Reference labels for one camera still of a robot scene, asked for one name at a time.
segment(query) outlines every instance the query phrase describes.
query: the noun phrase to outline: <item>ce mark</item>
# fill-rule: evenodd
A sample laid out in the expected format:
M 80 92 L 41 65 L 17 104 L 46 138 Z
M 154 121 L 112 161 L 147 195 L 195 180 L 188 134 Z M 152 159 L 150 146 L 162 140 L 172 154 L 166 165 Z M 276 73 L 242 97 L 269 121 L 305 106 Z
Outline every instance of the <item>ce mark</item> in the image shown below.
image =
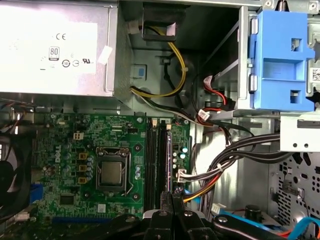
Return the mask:
M 57 40 L 66 40 L 66 34 L 65 33 L 58 33 L 57 35 L 55 35 L 55 38 Z

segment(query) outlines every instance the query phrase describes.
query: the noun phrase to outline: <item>ram slot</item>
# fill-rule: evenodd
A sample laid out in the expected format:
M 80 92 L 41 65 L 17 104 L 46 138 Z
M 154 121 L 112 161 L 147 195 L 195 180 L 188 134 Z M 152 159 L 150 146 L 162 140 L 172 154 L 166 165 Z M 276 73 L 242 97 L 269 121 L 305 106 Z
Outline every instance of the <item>ram slot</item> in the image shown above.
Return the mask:
M 143 211 L 153 210 L 155 206 L 155 179 L 157 159 L 158 129 L 151 118 L 148 119 L 144 154 L 144 193 Z
M 168 132 L 165 124 L 161 124 L 158 136 L 158 154 L 156 163 L 155 208 L 160 209 L 161 193 L 167 188 L 167 141 Z

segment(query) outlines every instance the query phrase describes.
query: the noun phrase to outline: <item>yellow wire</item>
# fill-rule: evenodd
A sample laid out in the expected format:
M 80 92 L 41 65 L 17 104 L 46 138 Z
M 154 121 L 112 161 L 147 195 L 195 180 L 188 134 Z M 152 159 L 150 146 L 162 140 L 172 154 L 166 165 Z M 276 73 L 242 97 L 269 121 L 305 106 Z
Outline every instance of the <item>yellow wire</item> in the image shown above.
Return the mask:
M 186 199 L 183 199 L 183 202 L 184 202 L 184 203 L 187 203 L 187 202 L 189 202 L 190 200 L 195 199 L 195 198 L 197 198 L 197 197 L 205 194 L 206 192 L 208 192 L 208 191 L 212 188 L 213 185 L 216 184 L 216 182 L 213 183 L 213 184 L 211 184 L 210 186 L 207 186 L 205 189 L 203 189 L 201 192 L 197 193 L 196 195 L 194 195 L 194 196 L 192 196 L 192 197 L 189 197 L 189 198 L 186 198 Z
M 151 27 L 153 30 L 155 30 L 159 35 L 165 35 L 160 29 L 158 29 L 157 27 Z M 181 75 L 181 80 L 179 82 L 179 85 L 175 88 L 175 90 L 173 90 L 172 92 L 169 93 L 165 93 L 165 94 L 149 94 L 149 93 L 144 93 L 144 92 L 140 92 L 136 89 L 130 88 L 132 92 L 135 92 L 136 94 L 138 94 L 139 96 L 142 97 L 146 97 L 146 98 L 162 98 L 162 97 L 167 97 L 170 96 L 172 94 L 177 93 L 185 84 L 186 81 L 186 75 L 187 75 L 187 71 L 186 71 L 186 65 L 184 62 L 183 57 L 181 56 L 180 51 L 177 49 L 177 47 L 172 43 L 172 42 L 168 42 L 168 45 L 170 46 L 170 48 L 172 49 L 172 51 L 175 53 L 176 57 L 178 58 L 180 65 L 181 65 L 181 70 L 182 70 L 182 75 Z

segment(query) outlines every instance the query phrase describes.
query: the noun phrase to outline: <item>power supply unit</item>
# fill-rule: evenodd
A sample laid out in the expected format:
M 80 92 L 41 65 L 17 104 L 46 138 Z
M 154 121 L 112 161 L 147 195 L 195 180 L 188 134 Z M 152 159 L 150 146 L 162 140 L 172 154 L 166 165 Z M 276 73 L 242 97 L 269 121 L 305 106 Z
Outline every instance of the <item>power supply unit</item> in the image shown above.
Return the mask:
M 0 30 L 2 99 L 131 107 L 133 54 L 116 2 L 5 0 Z

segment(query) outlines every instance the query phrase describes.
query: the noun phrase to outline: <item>white connector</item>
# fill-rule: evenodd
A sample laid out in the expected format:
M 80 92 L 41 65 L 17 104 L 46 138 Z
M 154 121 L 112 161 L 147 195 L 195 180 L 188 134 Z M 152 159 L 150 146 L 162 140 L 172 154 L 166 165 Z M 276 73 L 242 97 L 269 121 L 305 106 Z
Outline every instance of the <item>white connector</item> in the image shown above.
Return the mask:
M 85 134 L 83 132 L 75 132 L 73 133 L 73 139 L 74 140 L 83 140 Z
M 212 207 L 211 207 L 211 212 L 214 214 L 214 215 L 219 215 L 221 214 L 221 210 L 225 209 L 226 206 L 225 205 L 222 205 L 220 203 L 214 203 L 212 204 Z
M 177 182 L 178 183 L 186 183 L 187 181 L 185 179 L 181 178 L 181 174 L 187 174 L 187 170 L 183 169 L 183 168 L 178 169 L 178 173 L 177 173 L 178 180 L 177 180 Z

